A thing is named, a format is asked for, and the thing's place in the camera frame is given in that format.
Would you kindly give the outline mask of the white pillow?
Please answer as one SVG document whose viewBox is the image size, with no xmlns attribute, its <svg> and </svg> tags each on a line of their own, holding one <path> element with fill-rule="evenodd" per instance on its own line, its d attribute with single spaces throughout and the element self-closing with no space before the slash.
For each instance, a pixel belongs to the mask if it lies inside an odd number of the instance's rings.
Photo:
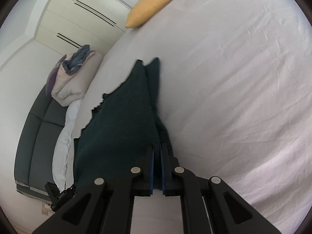
<svg viewBox="0 0 312 234">
<path fill-rule="evenodd" d="M 66 189 L 66 173 L 71 136 L 82 100 L 73 101 L 66 111 L 65 126 L 57 139 L 52 159 L 52 176 L 60 192 Z"/>
</svg>

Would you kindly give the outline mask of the blue grey folded clothes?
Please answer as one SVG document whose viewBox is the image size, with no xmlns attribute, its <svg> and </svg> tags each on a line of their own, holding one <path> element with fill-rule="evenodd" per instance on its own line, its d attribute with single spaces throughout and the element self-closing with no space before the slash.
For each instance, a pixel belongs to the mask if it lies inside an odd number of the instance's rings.
<svg viewBox="0 0 312 234">
<path fill-rule="evenodd" d="M 67 75 L 74 75 L 78 72 L 87 57 L 93 54 L 94 51 L 90 49 L 90 45 L 86 44 L 80 47 L 77 52 L 75 52 L 69 60 L 64 60 L 62 62 L 62 67 Z"/>
</svg>

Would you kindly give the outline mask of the yellow cushion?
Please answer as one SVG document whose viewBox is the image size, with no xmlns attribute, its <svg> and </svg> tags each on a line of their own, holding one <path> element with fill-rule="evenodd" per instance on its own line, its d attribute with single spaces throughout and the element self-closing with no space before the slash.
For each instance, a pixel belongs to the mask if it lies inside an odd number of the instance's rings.
<svg viewBox="0 0 312 234">
<path fill-rule="evenodd" d="M 171 0 L 139 0 L 130 10 L 125 27 L 137 28 L 162 10 Z"/>
</svg>

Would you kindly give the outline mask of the white bed sheet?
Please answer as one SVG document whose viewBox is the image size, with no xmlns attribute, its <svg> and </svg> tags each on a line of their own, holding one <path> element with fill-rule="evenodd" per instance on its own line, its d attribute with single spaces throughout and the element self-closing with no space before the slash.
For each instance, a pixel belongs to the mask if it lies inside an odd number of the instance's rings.
<svg viewBox="0 0 312 234">
<path fill-rule="evenodd" d="M 281 233 L 311 208 L 311 25 L 294 0 L 172 0 L 104 57 L 72 136 L 136 60 L 159 58 L 174 155 L 219 176 Z"/>
</svg>

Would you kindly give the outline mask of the dark green knit sweater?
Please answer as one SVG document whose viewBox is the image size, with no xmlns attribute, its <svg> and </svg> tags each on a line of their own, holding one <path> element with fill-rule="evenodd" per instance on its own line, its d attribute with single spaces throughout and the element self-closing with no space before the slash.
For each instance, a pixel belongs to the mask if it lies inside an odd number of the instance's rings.
<svg viewBox="0 0 312 234">
<path fill-rule="evenodd" d="M 135 166 L 152 147 L 154 188 L 162 188 L 161 146 L 173 150 L 158 115 L 160 60 L 137 60 L 128 78 L 112 93 L 103 94 L 92 118 L 74 140 L 74 184 L 80 191 L 94 179 L 112 180 Z"/>
</svg>

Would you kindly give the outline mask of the folded beige duvet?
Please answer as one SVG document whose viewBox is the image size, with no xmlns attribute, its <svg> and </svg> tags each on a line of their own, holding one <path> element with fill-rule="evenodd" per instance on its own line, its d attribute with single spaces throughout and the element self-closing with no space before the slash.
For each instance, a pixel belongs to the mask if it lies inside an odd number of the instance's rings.
<svg viewBox="0 0 312 234">
<path fill-rule="evenodd" d="M 62 107 L 67 107 L 73 101 L 83 99 L 102 60 L 100 53 L 92 52 L 73 75 L 68 75 L 63 65 L 59 65 L 51 97 Z"/>
</svg>

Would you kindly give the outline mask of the wall socket plate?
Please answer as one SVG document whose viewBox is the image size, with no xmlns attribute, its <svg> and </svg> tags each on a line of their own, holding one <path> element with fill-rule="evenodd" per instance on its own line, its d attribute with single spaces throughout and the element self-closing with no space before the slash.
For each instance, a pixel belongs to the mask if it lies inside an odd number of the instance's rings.
<svg viewBox="0 0 312 234">
<path fill-rule="evenodd" d="M 53 214 L 53 211 L 51 209 L 51 205 L 46 203 L 46 202 L 42 202 L 41 203 L 41 213 L 43 215 L 49 216 Z"/>
</svg>

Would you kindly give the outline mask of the purple pillow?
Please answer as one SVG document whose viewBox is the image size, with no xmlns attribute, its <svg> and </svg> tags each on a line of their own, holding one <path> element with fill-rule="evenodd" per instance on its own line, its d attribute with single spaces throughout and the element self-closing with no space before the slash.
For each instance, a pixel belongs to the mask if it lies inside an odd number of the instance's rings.
<svg viewBox="0 0 312 234">
<path fill-rule="evenodd" d="M 63 61 L 66 59 L 67 55 L 65 54 L 53 67 L 51 72 L 48 75 L 47 82 L 45 84 L 45 94 L 46 96 L 51 95 L 52 88 L 54 87 L 54 84 L 56 82 L 56 76 L 57 72 L 59 70 L 60 65 L 63 63 Z"/>
</svg>

